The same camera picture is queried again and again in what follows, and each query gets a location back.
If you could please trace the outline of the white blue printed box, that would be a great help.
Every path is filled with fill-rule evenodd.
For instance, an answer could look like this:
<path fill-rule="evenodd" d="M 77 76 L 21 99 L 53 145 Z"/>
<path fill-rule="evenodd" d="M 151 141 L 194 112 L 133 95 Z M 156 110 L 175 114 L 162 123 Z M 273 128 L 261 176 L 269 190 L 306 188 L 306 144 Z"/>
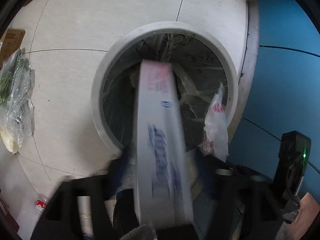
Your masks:
<path fill-rule="evenodd" d="M 133 137 L 139 223 L 156 229 L 192 223 L 187 150 L 171 64 L 141 62 Z"/>

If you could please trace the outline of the blue kitchen cabinet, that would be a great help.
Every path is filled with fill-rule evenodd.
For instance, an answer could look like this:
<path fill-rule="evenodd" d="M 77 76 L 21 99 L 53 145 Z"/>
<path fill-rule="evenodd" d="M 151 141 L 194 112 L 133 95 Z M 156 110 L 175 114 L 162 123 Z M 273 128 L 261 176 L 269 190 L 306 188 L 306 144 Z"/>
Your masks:
<path fill-rule="evenodd" d="M 251 91 L 228 160 L 273 177 L 281 136 L 311 139 L 300 194 L 319 199 L 319 32 L 295 0 L 259 1 L 259 49 Z"/>

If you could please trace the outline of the white round trash bin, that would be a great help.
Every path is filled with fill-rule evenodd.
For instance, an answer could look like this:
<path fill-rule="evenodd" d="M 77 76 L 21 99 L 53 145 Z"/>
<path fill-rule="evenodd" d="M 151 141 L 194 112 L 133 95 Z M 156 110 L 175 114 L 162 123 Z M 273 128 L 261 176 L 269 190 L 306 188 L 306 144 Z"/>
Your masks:
<path fill-rule="evenodd" d="M 163 21 L 139 27 L 120 38 L 105 54 L 91 90 L 93 122 L 115 154 L 132 143 L 139 67 L 143 60 L 172 64 L 186 149 L 203 138 L 204 118 L 214 94 L 225 89 L 222 103 L 230 124 L 238 103 L 238 77 L 231 56 L 207 31 L 183 22 Z"/>

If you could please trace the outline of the clear bottle red label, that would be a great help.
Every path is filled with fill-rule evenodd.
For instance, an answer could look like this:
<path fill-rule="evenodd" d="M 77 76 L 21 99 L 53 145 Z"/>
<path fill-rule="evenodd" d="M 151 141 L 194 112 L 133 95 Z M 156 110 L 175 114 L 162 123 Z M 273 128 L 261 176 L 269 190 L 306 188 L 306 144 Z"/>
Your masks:
<path fill-rule="evenodd" d="M 37 200 L 35 202 L 35 210 L 39 213 L 43 213 L 47 204 L 49 202 L 49 198 L 47 195 L 39 193 Z"/>

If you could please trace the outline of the white red plastic bag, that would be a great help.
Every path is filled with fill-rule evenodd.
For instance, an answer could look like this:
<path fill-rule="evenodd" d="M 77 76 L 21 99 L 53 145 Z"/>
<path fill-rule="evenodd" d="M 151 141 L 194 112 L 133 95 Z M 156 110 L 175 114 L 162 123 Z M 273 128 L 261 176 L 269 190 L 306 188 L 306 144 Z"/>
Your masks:
<path fill-rule="evenodd" d="M 204 137 L 200 144 L 200 152 L 204 156 L 213 155 L 225 163 L 228 157 L 228 132 L 225 108 L 222 104 L 224 92 L 224 86 L 220 83 L 204 119 Z"/>

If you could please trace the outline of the white cabbage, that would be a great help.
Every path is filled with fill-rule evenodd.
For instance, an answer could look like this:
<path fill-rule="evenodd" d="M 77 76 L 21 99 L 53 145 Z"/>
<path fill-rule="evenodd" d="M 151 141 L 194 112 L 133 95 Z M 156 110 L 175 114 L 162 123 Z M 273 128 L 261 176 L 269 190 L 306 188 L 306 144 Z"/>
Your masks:
<path fill-rule="evenodd" d="M 12 134 L 12 132 L 10 130 L 8 130 L 8 129 L 2 130 L 1 131 L 1 138 L 2 138 L 4 146 L 7 148 L 7 150 L 10 153 L 15 154 L 18 152 L 19 145 L 15 141 L 14 135 Z"/>

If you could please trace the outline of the clear bag of greens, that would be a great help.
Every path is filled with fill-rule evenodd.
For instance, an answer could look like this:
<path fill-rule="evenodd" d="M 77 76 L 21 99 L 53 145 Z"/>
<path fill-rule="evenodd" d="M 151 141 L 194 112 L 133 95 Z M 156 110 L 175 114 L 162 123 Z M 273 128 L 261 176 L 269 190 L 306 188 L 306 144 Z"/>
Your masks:
<path fill-rule="evenodd" d="M 34 105 L 31 100 L 34 85 L 35 71 L 24 49 L 18 49 L 3 62 L 1 68 L 1 131 L 10 130 L 19 149 L 25 139 L 34 134 Z"/>

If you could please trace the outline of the brown cardboard box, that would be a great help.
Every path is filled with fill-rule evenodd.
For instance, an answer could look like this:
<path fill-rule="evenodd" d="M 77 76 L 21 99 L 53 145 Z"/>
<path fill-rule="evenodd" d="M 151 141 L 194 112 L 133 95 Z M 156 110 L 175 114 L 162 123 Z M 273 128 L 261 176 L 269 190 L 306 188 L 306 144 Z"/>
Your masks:
<path fill-rule="evenodd" d="M 1 67 L 5 60 L 14 53 L 18 48 L 20 48 L 22 40 L 25 35 L 25 30 L 21 29 L 7 29 L 1 38 Z"/>

